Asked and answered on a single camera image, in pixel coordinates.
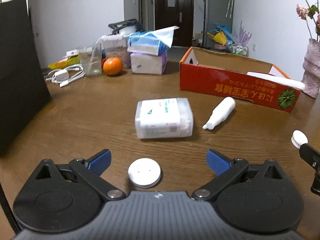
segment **dark brown door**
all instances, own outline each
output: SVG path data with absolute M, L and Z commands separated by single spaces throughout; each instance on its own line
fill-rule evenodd
M 179 26 L 173 45 L 190 47 L 193 37 L 193 0 L 156 0 L 156 30 Z

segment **white squeeze bottle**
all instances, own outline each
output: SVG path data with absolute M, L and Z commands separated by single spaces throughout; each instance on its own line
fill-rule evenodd
M 236 101 L 225 98 L 213 111 L 209 121 L 202 127 L 203 130 L 213 130 L 218 124 L 224 122 L 236 107 Z

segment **doorway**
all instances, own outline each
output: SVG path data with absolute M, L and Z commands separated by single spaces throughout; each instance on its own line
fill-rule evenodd
M 139 0 L 139 21 L 141 22 L 145 31 L 149 28 L 149 0 Z
M 194 0 L 155 0 L 156 30 L 171 26 L 180 27 L 174 32 L 174 46 L 192 45 L 193 3 Z

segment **flower vase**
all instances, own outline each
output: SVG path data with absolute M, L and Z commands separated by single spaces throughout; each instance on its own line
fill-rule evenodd
M 317 98 L 320 88 L 320 42 L 315 39 L 309 39 L 303 68 L 305 72 L 302 83 L 306 85 L 303 92 L 312 98 Z

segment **refrigerator door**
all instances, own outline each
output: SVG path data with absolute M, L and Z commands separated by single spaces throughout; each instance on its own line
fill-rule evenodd
M 209 30 L 214 29 L 216 26 L 213 23 L 220 23 L 221 25 L 227 25 L 232 30 L 232 21 L 233 16 L 228 14 L 226 17 L 228 10 L 229 0 L 206 0 L 206 12 L 205 12 L 205 23 L 204 23 L 204 33 L 206 34 Z M 213 48 L 214 42 L 208 37 L 208 35 L 204 35 L 204 46 Z

